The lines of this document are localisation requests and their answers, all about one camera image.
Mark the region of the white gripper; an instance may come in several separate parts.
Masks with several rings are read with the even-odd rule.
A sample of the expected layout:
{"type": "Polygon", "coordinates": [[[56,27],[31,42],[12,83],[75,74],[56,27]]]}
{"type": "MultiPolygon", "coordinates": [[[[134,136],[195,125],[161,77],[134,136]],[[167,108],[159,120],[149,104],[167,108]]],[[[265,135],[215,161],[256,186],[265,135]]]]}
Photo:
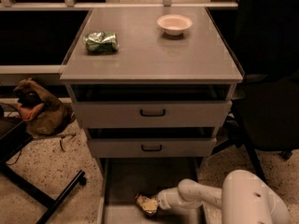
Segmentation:
{"type": "Polygon", "coordinates": [[[157,202],[154,199],[141,198],[138,200],[138,205],[146,215],[153,216],[156,214],[158,207],[163,210],[177,207],[178,197],[179,195],[177,189],[164,189],[157,194],[157,202]]]}

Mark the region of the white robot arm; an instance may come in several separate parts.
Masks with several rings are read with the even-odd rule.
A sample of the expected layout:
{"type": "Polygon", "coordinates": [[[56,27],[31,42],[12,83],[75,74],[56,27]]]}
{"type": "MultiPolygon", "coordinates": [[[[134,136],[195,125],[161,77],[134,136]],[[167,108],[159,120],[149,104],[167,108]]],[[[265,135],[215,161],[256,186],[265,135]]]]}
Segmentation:
{"type": "Polygon", "coordinates": [[[229,173],[221,189],[183,179],[153,197],[137,195],[135,203],[148,216],[158,209],[197,209],[208,203],[221,210],[222,224],[291,224],[283,200],[260,177],[245,170],[229,173]]]}

